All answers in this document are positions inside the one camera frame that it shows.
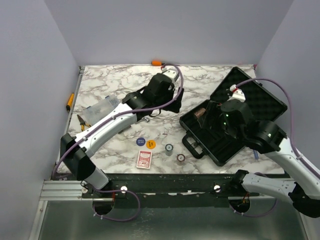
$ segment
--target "orange poker chip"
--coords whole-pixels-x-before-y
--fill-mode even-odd
[[[149,140],[146,142],[146,147],[148,149],[154,149],[156,147],[156,142],[154,140]]]

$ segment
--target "screwdriver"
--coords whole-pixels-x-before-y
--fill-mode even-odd
[[[71,96],[70,96],[70,98],[69,98],[68,103],[67,103],[66,106],[65,106],[67,112],[70,112],[72,102],[74,101],[74,97],[75,97],[75,94],[72,93]]]
[[[161,62],[161,61],[152,61],[151,62],[151,65],[152,66],[156,66],[156,67],[160,67],[162,65],[164,65],[165,63],[164,62]]]

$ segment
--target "metal floor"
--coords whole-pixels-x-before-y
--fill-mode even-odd
[[[272,198],[252,199],[248,213],[270,209]],[[112,217],[128,217],[134,209],[116,209]],[[248,218],[229,208],[144,208],[130,222],[93,217],[90,201],[49,201],[41,240],[306,240],[300,215],[279,202],[266,217]]]

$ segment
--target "cable tie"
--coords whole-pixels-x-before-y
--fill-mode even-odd
[[[305,156],[301,153],[299,156],[296,157],[296,159],[301,160],[302,158],[304,158]]]

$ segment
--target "white enclosure wall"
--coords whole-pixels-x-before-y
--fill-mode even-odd
[[[81,65],[256,64],[293,0],[45,0]]]
[[[295,0],[264,52],[257,67],[260,77],[281,83],[289,92],[294,110],[295,142],[299,150],[320,168],[320,1]],[[282,99],[276,86],[267,88]],[[279,124],[289,130],[288,112]],[[320,220],[314,220],[320,236]]]
[[[43,0],[0,7],[0,239],[26,240],[79,68]]]

